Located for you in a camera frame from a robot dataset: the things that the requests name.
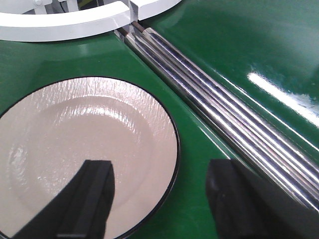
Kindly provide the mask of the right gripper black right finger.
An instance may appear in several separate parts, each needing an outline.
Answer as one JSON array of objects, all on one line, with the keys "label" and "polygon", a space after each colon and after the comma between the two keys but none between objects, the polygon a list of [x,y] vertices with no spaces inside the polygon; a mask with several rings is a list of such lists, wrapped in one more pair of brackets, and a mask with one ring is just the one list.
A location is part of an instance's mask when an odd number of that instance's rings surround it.
[{"label": "right gripper black right finger", "polygon": [[220,239],[317,239],[319,216],[234,159],[212,159],[206,197]]}]

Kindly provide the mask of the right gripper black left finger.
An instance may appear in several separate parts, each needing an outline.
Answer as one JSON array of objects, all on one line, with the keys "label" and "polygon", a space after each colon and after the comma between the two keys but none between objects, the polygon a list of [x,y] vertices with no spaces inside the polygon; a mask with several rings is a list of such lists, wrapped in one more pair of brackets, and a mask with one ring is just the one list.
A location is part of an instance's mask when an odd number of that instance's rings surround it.
[{"label": "right gripper black left finger", "polygon": [[13,238],[102,239],[114,195],[111,161],[86,160],[61,192]]}]

